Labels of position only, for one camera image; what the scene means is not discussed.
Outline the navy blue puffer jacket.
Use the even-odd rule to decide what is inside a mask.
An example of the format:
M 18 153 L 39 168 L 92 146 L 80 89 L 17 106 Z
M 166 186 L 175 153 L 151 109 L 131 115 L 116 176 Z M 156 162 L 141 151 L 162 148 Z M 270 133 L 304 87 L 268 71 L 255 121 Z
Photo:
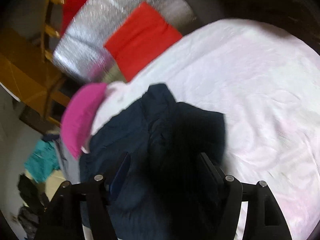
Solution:
M 220 164 L 222 113 L 177 102 L 164 84 L 107 122 L 80 158 L 80 180 L 111 170 L 119 157 L 131 166 L 108 209 L 120 239 L 209 239 L 216 227 L 214 187 L 200 154 Z

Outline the dark grey puffer jacket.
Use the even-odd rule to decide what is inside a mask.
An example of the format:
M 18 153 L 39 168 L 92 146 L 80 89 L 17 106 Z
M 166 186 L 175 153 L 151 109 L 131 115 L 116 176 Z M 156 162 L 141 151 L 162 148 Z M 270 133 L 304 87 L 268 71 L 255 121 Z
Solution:
M 17 219 L 24 229 L 27 239 L 34 239 L 39 227 L 39 217 L 30 207 L 22 206 L 19 209 Z

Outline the cream leather sofa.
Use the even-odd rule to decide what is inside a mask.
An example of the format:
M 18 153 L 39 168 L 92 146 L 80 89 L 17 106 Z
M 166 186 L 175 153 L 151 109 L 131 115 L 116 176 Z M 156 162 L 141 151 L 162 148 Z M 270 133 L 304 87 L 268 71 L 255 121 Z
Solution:
M 24 174 L 37 187 L 39 195 L 45 193 L 49 201 L 52 200 L 60 184 L 65 181 L 61 170 L 54 170 L 44 183 L 37 183 L 27 170 Z

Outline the black garment on sofa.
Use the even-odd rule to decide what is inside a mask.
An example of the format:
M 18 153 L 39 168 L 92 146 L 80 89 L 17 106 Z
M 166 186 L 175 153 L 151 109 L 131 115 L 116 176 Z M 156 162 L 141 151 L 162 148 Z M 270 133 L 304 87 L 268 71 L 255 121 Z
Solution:
M 42 215 L 49 205 L 49 199 L 41 184 L 40 189 L 25 174 L 20 174 L 17 188 L 20 197 L 36 215 Z

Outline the grey garment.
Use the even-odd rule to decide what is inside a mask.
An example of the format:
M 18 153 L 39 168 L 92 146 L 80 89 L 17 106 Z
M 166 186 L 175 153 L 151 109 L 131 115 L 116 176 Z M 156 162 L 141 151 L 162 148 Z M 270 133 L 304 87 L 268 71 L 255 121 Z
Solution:
M 55 140 L 54 144 L 57 160 L 64 178 L 72 184 L 80 183 L 79 161 L 73 158 L 61 138 Z

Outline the teal garment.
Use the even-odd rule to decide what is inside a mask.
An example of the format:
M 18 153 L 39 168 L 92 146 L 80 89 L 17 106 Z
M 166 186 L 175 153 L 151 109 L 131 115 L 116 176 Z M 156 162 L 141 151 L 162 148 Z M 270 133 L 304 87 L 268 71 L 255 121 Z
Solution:
M 44 183 L 52 172 L 60 169 L 55 144 L 52 141 L 39 140 L 24 167 L 36 183 Z

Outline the magenta pillow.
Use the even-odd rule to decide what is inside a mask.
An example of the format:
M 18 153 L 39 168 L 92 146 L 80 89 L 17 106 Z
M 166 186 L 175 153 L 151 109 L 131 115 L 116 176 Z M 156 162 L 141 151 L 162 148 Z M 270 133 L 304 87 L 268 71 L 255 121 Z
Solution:
M 71 98 L 61 119 L 61 138 L 74 159 L 82 155 L 98 108 L 106 98 L 106 83 L 82 86 Z

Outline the white bed cover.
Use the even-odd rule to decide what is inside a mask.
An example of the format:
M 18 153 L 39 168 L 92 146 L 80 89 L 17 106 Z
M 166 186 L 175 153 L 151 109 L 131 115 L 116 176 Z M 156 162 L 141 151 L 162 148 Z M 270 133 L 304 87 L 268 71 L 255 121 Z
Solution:
M 208 24 L 132 81 L 109 85 L 92 134 L 154 83 L 177 101 L 225 115 L 224 168 L 243 182 L 266 181 L 292 238 L 307 239 L 319 222 L 319 55 L 266 23 Z

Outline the orange wooden cabinet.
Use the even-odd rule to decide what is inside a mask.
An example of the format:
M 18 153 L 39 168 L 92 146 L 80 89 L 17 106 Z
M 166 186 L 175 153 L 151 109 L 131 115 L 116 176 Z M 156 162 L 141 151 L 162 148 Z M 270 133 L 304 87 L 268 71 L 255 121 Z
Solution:
M 1 29 L 1 84 L 58 127 L 70 101 L 60 91 L 66 80 L 51 62 L 42 60 L 40 48 L 11 28 Z

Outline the wooden stair railing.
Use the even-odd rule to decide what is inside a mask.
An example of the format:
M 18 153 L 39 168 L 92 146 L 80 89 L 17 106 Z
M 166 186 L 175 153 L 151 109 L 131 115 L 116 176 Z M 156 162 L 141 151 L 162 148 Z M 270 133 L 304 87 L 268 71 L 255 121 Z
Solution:
M 64 5 L 65 0 L 44 0 L 44 15 L 40 37 L 40 48 L 43 62 L 52 62 L 53 60 L 53 52 L 49 48 L 49 41 L 50 39 L 59 40 L 61 38 L 61 31 L 59 31 L 52 23 L 52 15 L 56 7 L 62 9 Z

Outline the silver foil insulation panel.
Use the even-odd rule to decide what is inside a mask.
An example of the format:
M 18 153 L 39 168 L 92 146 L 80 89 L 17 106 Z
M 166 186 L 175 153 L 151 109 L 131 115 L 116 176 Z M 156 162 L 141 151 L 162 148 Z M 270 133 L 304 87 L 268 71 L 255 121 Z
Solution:
M 87 0 L 60 38 L 53 64 L 78 83 L 102 80 L 114 64 L 105 42 L 142 2 L 182 34 L 193 30 L 196 16 L 185 0 Z

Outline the red pillow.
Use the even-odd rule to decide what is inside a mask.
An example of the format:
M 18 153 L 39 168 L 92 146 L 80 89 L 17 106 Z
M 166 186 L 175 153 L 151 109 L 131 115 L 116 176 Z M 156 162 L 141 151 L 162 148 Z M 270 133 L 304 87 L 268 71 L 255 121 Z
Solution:
M 161 14 L 140 3 L 104 44 L 126 81 L 182 38 Z

